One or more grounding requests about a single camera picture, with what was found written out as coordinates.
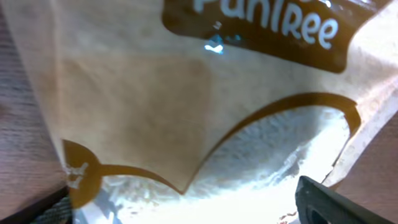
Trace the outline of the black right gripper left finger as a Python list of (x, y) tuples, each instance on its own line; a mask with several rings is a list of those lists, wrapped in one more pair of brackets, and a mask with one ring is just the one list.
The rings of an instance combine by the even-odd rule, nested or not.
[(68, 187), (64, 187), (1, 220), (1, 224), (61, 223), (73, 223)]

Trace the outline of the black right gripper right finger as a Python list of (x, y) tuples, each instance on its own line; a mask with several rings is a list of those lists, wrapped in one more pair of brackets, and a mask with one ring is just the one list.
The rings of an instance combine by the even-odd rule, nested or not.
[(298, 181), (295, 203), (301, 224), (392, 224), (304, 175)]

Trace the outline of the Pantree pouch white contents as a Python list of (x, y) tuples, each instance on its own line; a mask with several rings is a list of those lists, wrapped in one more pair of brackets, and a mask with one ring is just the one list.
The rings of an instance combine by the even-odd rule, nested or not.
[(74, 223), (280, 223), (397, 111), (397, 2), (2, 1)]

